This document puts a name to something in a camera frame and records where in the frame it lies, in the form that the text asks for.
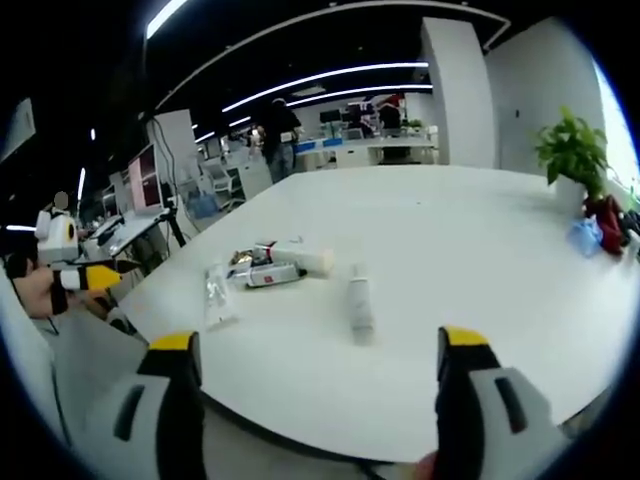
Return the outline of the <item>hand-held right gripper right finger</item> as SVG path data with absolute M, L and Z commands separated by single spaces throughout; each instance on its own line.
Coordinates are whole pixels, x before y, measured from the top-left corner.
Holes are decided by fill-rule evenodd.
M 480 333 L 438 330 L 437 479 L 534 479 L 567 448 L 546 397 Z

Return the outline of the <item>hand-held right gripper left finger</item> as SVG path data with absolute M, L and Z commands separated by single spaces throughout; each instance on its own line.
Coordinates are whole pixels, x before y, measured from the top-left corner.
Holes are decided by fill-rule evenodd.
M 97 479 L 204 479 L 196 331 L 152 341 L 135 368 L 89 404 L 79 452 Z

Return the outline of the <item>person's left hand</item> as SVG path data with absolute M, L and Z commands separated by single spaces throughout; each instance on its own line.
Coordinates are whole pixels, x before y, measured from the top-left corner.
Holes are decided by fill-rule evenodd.
M 34 270 L 16 278 L 13 285 L 21 305 L 31 319 L 46 319 L 62 312 L 63 302 L 52 292 L 54 272 L 49 268 Z

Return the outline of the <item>person's right hand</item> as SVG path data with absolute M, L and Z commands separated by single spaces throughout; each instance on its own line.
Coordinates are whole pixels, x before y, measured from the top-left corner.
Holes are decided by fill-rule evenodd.
M 413 479 L 414 480 L 434 480 L 435 464 L 438 452 L 434 451 L 424 456 L 415 464 Z

